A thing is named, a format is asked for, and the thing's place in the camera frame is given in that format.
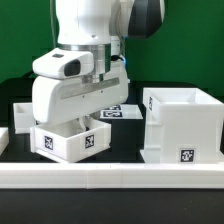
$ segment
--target white platform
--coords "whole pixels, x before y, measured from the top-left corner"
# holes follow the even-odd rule
[[[0,188],[224,188],[224,164],[0,164]]]

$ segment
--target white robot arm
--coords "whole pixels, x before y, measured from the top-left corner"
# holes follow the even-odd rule
[[[56,14],[58,48],[33,63],[35,119],[59,124],[125,102],[127,74],[111,62],[111,36],[152,35],[164,0],[56,0]]]

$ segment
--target open box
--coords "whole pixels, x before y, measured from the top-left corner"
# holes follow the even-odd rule
[[[148,163],[216,163],[224,105],[197,88],[145,88],[145,145]]]
[[[36,125],[32,103],[14,103],[13,110],[15,133],[30,133],[30,128]]]
[[[31,151],[57,162],[77,162],[110,147],[111,125],[84,118],[87,131],[78,120],[60,125],[31,128]]]

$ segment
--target green background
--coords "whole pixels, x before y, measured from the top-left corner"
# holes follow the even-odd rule
[[[49,0],[0,0],[0,82],[52,49]],[[224,1],[166,0],[162,28],[126,41],[131,80],[190,82],[224,96]]]

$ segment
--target white box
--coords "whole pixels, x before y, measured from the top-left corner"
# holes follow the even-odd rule
[[[32,103],[14,103],[13,110],[15,133],[30,133],[30,128],[36,125]]]
[[[77,120],[31,128],[31,151],[57,162],[77,162],[110,147],[111,125],[85,117],[88,131]]]
[[[197,88],[145,88],[148,163],[216,163],[224,105]]]
[[[8,144],[9,144],[8,128],[0,128],[0,155],[3,153]]]

